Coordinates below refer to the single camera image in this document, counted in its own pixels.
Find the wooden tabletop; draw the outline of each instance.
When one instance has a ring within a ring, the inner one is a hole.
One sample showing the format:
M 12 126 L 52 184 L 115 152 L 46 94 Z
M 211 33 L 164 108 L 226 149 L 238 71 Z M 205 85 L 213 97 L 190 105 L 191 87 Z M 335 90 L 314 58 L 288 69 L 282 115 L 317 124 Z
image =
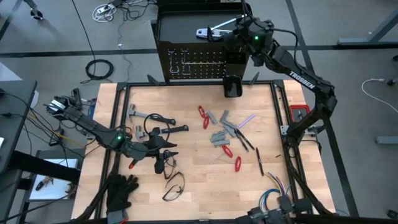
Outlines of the wooden tabletop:
M 305 104 L 300 84 L 293 80 L 285 81 L 285 90 L 290 105 Z M 94 119 L 109 126 L 112 115 L 116 84 L 102 84 L 97 99 Z M 154 173 L 154 159 L 145 158 L 132 170 L 128 169 L 131 159 L 122 156 L 119 173 L 133 174 L 140 184 L 129 198 L 132 206 L 127 209 L 130 220 L 195 220 L 226 219 L 245 215 L 258 205 L 258 200 L 266 190 L 275 188 L 273 181 L 262 177 L 255 151 L 246 152 L 236 138 L 231 140 L 229 148 L 234 154 L 229 158 L 221 148 L 215 148 L 209 141 L 210 136 L 222 130 L 222 126 L 209 124 L 203 129 L 203 118 L 198 112 L 198 105 L 211 110 L 217 119 L 224 110 L 229 110 L 228 120 L 239 124 L 255 114 L 255 118 L 240 130 L 247 139 L 259 148 L 264 172 L 277 175 L 285 187 L 289 185 L 285 160 L 280 141 L 279 127 L 271 98 L 269 85 L 244 86 L 240 98 L 225 98 L 222 86 L 142 86 L 131 88 L 129 103 L 136 105 L 141 113 L 159 113 L 166 118 L 175 118 L 177 126 L 189 126 L 189 132 L 173 133 L 169 141 L 178 144 L 171 148 L 179 152 L 176 171 L 185 176 L 184 193 L 173 202 L 165 202 L 162 196 L 168 189 L 164 176 Z M 120 123 L 122 102 L 119 102 L 119 113 L 116 124 Z M 129 118 L 126 125 L 133 127 L 143 125 L 144 118 Z M 148 121 L 147 128 L 165 124 Z M 91 151 L 95 144 L 86 150 Z M 323 170 L 322 160 L 315 142 L 305 141 L 300 145 L 302 162 L 307 184 L 324 206 L 334 211 L 328 182 Z M 84 161 L 81 170 L 79 187 L 75 199 L 72 218 L 79 216 L 98 190 L 105 150 L 97 149 Z M 239 172 L 234 171 L 237 156 L 242 158 Z M 269 208 L 276 208 L 276 197 L 270 195 L 267 200 Z

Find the black metal frame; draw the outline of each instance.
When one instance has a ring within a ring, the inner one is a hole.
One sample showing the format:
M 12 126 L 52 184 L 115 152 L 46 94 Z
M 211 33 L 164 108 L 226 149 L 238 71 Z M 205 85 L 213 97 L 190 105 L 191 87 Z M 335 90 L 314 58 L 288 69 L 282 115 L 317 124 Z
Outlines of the black metal frame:
M 248 85 L 249 81 L 243 81 L 243 85 Z M 210 81 L 210 82 L 161 82 L 159 86 L 195 86 L 195 85 L 223 85 L 222 81 Z M 278 96 L 277 96 L 277 87 L 278 91 L 280 91 L 281 94 L 281 100 L 284 105 L 286 117 L 287 117 L 287 122 L 290 124 L 292 122 L 292 118 L 290 115 L 290 110 L 289 110 L 289 102 L 287 101 L 287 95 L 285 92 L 285 87 L 284 87 L 284 81 L 283 80 L 264 80 L 264 81 L 257 81 L 255 85 L 269 85 L 271 88 L 271 93 L 272 93 L 272 100 L 274 103 L 274 108 L 275 108 L 275 113 L 277 115 L 277 122 L 278 126 L 282 126 L 283 124 L 283 119 L 282 115 L 280 112 L 280 107 L 279 107 L 279 101 L 278 101 Z M 115 101 L 113 105 L 113 112 L 112 112 L 112 117 L 111 117 L 111 128 L 115 127 L 116 123 L 116 118 L 118 114 L 118 106 L 119 106 L 119 100 L 121 97 L 121 90 L 125 90 L 125 95 L 124 95 L 124 102 L 123 102 L 123 110 L 122 110 L 122 115 L 121 115 L 121 122 L 120 125 L 124 125 L 125 120 L 126 120 L 126 113 L 128 109 L 128 104 L 129 104 L 129 95 L 130 95 L 130 88 L 131 87 L 140 87 L 140 86 L 156 86 L 153 83 L 118 83 L 116 87 L 116 95 L 115 95 Z M 290 160 L 289 156 L 289 148 L 284 144 L 283 141 L 283 135 L 280 133 L 280 140 L 282 143 L 282 148 L 284 152 L 284 157 L 285 157 L 285 163 L 287 164 L 287 161 Z M 305 180 L 305 174 L 304 174 L 304 168 L 302 164 L 302 160 L 300 157 L 299 149 L 296 147 L 294 148 L 295 152 L 295 161 L 297 164 L 298 168 L 298 174 L 302 178 L 304 182 Z M 104 158 L 104 164 L 103 164 L 103 170 L 102 170 L 102 175 L 101 175 L 101 183 L 100 183 L 100 188 L 104 184 L 104 181 L 106 180 L 108 176 L 108 167 L 109 167 L 109 159 L 110 159 L 111 152 L 107 151 L 105 154 Z M 292 198 L 293 202 L 296 202 L 299 199 L 298 192 L 297 192 L 297 186 L 295 184 L 295 179 L 294 177 L 289 173 L 288 167 L 287 167 L 287 173 L 289 177 L 289 184 L 292 186 Z M 98 204 L 96 211 L 95 211 L 95 218 L 101 218 L 101 209 L 103 207 L 103 199 L 100 201 Z M 144 222 L 137 222 L 134 221 L 134 223 L 197 223 L 197 220 L 167 220 L 167 221 L 144 221 Z M 234 220 L 212 220 L 212 223 L 234 223 Z

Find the wooden table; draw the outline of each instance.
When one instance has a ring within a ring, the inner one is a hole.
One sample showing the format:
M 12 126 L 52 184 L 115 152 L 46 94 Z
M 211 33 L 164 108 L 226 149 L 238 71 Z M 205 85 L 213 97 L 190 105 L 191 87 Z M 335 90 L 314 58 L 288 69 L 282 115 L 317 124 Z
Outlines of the wooden table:
M 284 82 L 289 104 L 305 104 L 300 84 L 293 80 Z M 105 126 L 109 126 L 111 121 L 115 92 L 116 84 L 102 84 L 99 89 L 94 119 Z M 127 210 L 130 220 L 236 218 L 256 207 L 261 194 L 275 187 L 269 178 L 261 177 L 256 153 L 251 149 L 246 152 L 238 139 L 228 137 L 231 139 L 229 148 L 234 154 L 232 159 L 221 148 L 215 148 L 209 142 L 211 134 L 222 130 L 222 127 L 210 123 L 209 128 L 204 130 L 198 105 L 202 105 L 205 110 L 211 110 L 218 119 L 224 110 L 229 110 L 228 120 L 236 124 L 251 114 L 256 114 L 241 131 L 254 147 L 259 148 L 264 171 L 277 175 L 286 188 L 289 185 L 269 85 L 244 86 L 244 93 L 240 98 L 225 98 L 222 86 L 214 85 L 141 86 L 131 88 L 129 101 L 134 102 L 141 113 L 160 113 L 167 118 L 175 118 L 177 126 L 186 124 L 190 129 L 189 132 L 173 133 L 169 139 L 178 144 L 170 150 L 179 152 L 175 157 L 177 170 L 184 174 L 186 180 L 184 193 L 173 202 L 162 200 L 167 190 L 166 180 L 163 175 L 154 173 L 154 159 L 144 159 L 133 170 L 129 170 L 131 159 L 122 156 L 119 173 L 136 175 L 140 184 L 129 198 L 132 202 Z M 117 125 L 120 123 L 122 105 L 119 102 Z M 142 125 L 144 118 L 133 117 L 132 120 L 135 125 Z M 132 128 L 129 118 L 126 125 Z M 147 126 L 148 129 L 155 126 L 165 128 L 165 124 L 156 121 L 148 121 Z M 86 151 L 89 152 L 94 147 L 96 145 L 92 144 Z M 327 209 L 334 211 L 317 144 L 311 141 L 302 142 L 300 152 L 308 186 Z M 98 190 L 104 154 L 105 150 L 99 148 L 83 163 L 73 218 L 84 211 Z M 239 172 L 234 171 L 236 156 L 242 157 Z M 268 207 L 276 208 L 277 196 L 270 195 Z

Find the black glove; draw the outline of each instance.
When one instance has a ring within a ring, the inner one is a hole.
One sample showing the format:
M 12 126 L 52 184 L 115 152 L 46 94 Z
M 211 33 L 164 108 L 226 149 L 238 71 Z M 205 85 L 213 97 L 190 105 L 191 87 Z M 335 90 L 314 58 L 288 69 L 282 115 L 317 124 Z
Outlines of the black glove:
M 137 177 L 130 175 L 128 179 L 123 175 L 112 175 L 109 178 L 108 197 L 106 198 L 106 213 L 126 209 L 131 206 L 128 202 L 129 194 L 136 190 Z

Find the gray floor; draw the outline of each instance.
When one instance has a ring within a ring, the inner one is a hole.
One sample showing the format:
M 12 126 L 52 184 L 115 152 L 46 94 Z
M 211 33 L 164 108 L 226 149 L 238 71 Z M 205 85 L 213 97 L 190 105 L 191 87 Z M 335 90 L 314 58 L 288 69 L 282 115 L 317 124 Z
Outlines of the gray floor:
M 0 1 L 0 26 L 4 23 L 16 0 Z M 91 19 L 94 7 L 106 3 L 105 0 L 76 1 L 78 10 L 90 36 L 95 50 L 118 49 L 118 25 L 121 14 L 107 24 L 99 24 Z M 11 52 L 55 52 L 89 50 L 83 29 L 70 1 L 37 0 L 39 9 L 47 20 L 37 22 L 29 17 L 29 8 L 22 3 L 14 14 L 4 37 L 0 41 L 0 53 Z M 272 19 L 277 27 L 293 30 L 289 11 L 285 1 L 248 0 L 254 14 L 261 19 Z M 372 32 L 392 10 L 398 8 L 393 0 L 302 0 L 293 1 L 307 45 L 336 44 L 339 37 L 364 37 Z M 150 29 L 150 19 L 156 18 L 156 8 L 150 7 L 146 14 L 136 20 L 125 23 L 121 29 L 122 46 L 125 49 L 153 49 L 154 38 Z M 396 27 L 387 35 L 398 38 Z M 286 34 L 275 34 L 282 45 L 293 45 L 294 39 Z M 356 204 L 362 217 L 386 218 L 387 209 L 398 210 L 396 194 L 396 170 L 398 168 L 397 146 L 379 146 L 373 141 L 377 135 L 398 135 L 396 113 L 388 106 L 371 99 L 361 91 L 361 84 L 369 78 L 385 78 L 398 75 L 398 65 L 391 62 L 391 57 L 398 50 L 327 50 L 310 51 L 310 57 L 316 73 L 336 86 L 339 100 L 332 122 L 343 156 L 344 165 L 353 189 Z M 162 79 L 157 54 L 127 55 L 132 61 L 130 81 L 145 82 L 146 74 Z M 301 54 L 299 62 L 303 63 Z M 121 55 L 99 56 L 110 60 L 115 71 L 111 76 L 113 82 L 121 82 L 127 77 L 128 63 Z M 40 92 L 39 105 L 36 110 L 42 113 L 56 126 L 57 122 L 49 118 L 44 111 L 43 103 L 48 103 L 54 95 L 69 95 L 70 90 L 79 87 L 83 98 L 94 98 L 100 82 L 87 85 L 79 84 L 86 80 L 84 68 L 92 60 L 91 56 L 70 57 L 30 57 L 0 58 L 0 61 L 23 79 L 38 81 Z M 98 74 L 106 71 L 99 65 Z M 261 79 L 285 79 L 266 68 L 254 68 L 251 63 L 244 79 L 250 79 L 257 71 Z M 398 106 L 396 93 L 398 87 L 388 87 L 385 83 L 368 83 L 366 89 L 377 97 Z M 305 90 L 305 97 L 313 106 L 313 95 Z M 36 131 L 29 123 L 30 131 Z M 76 131 L 67 129 L 66 135 L 85 140 Z M 18 150 L 28 152 L 29 143 L 26 134 L 21 134 Z M 35 137 L 32 137 L 34 151 L 53 149 Z M 338 181 L 336 167 L 328 147 L 326 134 L 320 135 L 323 146 L 322 159 L 332 192 L 335 207 L 346 211 L 341 185 Z M 12 213 L 17 213 L 21 193 L 18 193 Z M 72 210 L 72 201 L 55 203 L 27 216 L 27 221 L 35 223 L 55 223 L 67 221 Z

